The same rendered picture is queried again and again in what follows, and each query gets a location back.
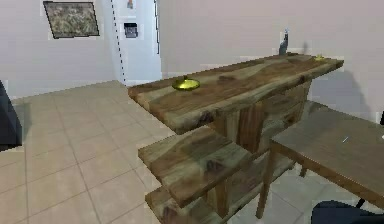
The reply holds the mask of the white fridge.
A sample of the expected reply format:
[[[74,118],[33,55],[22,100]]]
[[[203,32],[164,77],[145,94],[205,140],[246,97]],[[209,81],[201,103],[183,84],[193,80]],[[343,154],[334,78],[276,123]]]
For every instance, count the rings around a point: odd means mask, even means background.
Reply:
[[[111,0],[111,4],[120,59],[120,81],[133,86],[161,79],[153,0]]]

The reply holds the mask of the brown wooden table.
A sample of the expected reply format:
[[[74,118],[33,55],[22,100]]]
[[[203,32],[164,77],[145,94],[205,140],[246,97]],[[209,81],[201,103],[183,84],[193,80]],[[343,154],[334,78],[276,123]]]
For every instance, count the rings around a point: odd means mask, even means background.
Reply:
[[[263,217],[279,156],[384,210],[384,125],[320,109],[275,135],[270,140],[257,218]]]

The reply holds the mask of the dark blue furniture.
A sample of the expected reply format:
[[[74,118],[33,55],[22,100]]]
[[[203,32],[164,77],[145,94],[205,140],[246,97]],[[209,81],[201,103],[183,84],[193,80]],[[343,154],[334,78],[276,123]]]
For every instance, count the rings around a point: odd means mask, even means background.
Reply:
[[[22,126],[0,80],[0,152],[22,145]]]

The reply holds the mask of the rough wooden shelf unit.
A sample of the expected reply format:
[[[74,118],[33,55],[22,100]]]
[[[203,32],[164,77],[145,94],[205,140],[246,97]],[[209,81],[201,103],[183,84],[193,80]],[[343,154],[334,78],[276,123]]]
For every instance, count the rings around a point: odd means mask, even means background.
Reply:
[[[313,79],[340,59],[287,53],[188,74],[200,86],[172,87],[174,77],[129,88],[128,95],[172,130],[139,149],[160,182],[145,201],[160,224],[226,224],[260,198],[271,138],[300,120]],[[292,168],[277,158],[272,180]]]

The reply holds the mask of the shiny yellow dish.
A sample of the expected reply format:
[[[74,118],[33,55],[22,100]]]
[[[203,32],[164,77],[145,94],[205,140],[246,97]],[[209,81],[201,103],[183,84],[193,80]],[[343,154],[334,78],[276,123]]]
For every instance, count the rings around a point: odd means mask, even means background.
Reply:
[[[200,86],[198,80],[184,76],[182,79],[175,80],[172,84],[172,87],[176,90],[189,91],[196,89]]]

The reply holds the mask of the dark blue chair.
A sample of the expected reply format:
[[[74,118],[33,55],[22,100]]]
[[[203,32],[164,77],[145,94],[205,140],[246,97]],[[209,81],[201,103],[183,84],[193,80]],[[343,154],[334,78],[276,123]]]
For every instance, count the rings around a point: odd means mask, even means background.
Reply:
[[[384,224],[384,213],[376,214],[335,200],[321,201],[312,209],[310,224]]]

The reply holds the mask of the grey spray bottle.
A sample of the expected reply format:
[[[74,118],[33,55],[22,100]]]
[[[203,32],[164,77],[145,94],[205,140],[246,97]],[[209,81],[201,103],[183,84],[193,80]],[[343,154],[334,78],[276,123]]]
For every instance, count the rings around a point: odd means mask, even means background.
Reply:
[[[285,30],[284,31],[284,39],[280,43],[280,46],[279,46],[279,54],[280,55],[285,55],[286,52],[287,52],[287,49],[288,49],[288,37],[289,37],[288,30]]]

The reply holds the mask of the dark framed wall picture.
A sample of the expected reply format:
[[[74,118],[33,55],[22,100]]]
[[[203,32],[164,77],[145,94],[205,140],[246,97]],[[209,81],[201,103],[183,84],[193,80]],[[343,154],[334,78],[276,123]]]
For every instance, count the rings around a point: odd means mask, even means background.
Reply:
[[[99,35],[92,2],[44,1],[43,6],[54,39]]]

